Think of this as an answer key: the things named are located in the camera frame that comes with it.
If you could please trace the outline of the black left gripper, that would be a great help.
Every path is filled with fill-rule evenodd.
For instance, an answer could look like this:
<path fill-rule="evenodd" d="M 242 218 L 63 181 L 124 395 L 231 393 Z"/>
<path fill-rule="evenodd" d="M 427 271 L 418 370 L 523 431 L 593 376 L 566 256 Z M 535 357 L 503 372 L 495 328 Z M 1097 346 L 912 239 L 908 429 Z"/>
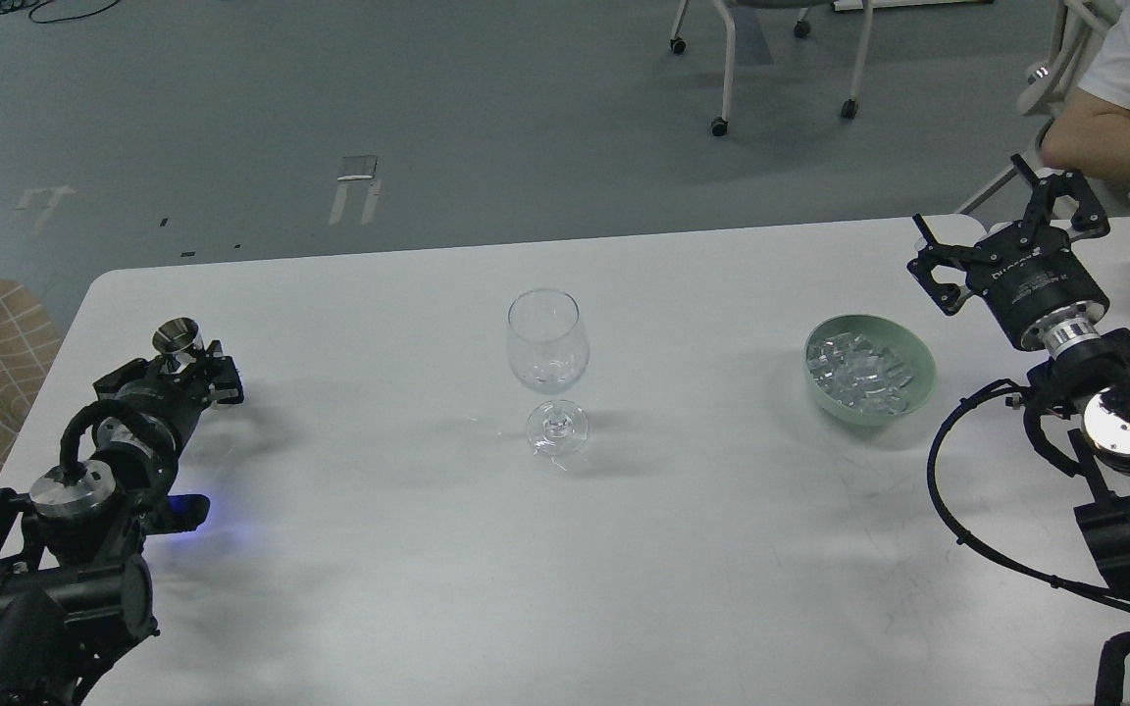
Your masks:
<path fill-rule="evenodd" d="M 160 453 L 121 417 L 106 413 L 92 433 L 95 455 L 134 452 L 156 462 L 179 460 L 208 408 L 245 402 L 240 371 L 220 340 L 212 340 L 197 361 L 179 371 L 169 357 L 131 359 L 95 380 L 93 390 L 99 401 L 111 399 L 133 408 L 153 426 L 154 436 L 169 443 L 169 450 Z"/>

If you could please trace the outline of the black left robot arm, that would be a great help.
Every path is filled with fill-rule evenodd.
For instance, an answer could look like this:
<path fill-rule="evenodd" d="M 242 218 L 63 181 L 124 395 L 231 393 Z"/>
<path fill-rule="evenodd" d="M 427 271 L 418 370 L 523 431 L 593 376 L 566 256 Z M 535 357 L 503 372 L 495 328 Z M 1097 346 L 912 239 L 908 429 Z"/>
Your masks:
<path fill-rule="evenodd" d="M 220 341 L 154 347 L 95 382 L 54 468 L 0 488 L 0 705 L 80 705 L 158 631 L 145 540 L 210 513 L 174 485 L 202 413 L 245 398 L 236 363 Z"/>

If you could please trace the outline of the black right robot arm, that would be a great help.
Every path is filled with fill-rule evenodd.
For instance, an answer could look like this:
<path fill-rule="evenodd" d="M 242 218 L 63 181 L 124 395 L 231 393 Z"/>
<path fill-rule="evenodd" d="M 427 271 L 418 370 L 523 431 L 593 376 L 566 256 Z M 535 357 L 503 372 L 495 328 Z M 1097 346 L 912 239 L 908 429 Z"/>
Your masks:
<path fill-rule="evenodd" d="M 1022 155 L 1012 155 L 1010 165 L 1031 188 L 1031 200 L 1022 218 L 976 244 L 944 244 L 922 216 L 913 219 L 922 247 L 907 271 L 929 299 L 947 316 L 981 299 L 1012 349 L 1046 356 L 1028 371 L 1026 383 L 996 380 L 960 398 L 927 455 L 930 502 L 955 541 L 990 563 L 1130 613 L 1130 495 L 1113 491 L 1103 474 L 1111 469 L 1130 478 L 1130 330 L 1098 330 L 1110 299 L 1074 253 L 1077 241 L 1107 236 L 1109 218 L 1079 171 L 1041 176 Z M 1102 585 L 1018 563 L 977 539 L 948 508 L 939 491 L 939 451 L 963 417 L 999 398 L 1022 411 L 1024 436 L 1037 456 L 1087 485 L 1090 502 L 1076 506 L 1074 518 Z M 1104 643 L 1096 705 L 1124 701 L 1129 659 L 1130 631 Z"/>

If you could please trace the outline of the person forearm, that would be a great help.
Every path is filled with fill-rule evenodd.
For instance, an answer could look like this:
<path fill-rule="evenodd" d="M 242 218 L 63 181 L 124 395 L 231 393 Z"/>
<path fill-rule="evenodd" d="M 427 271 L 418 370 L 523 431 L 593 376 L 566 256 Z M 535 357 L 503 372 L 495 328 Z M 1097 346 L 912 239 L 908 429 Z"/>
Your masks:
<path fill-rule="evenodd" d="M 1053 169 L 1130 182 L 1130 111 L 1096 95 L 1074 89 L 1046 130 L 1041 162 Z"/>

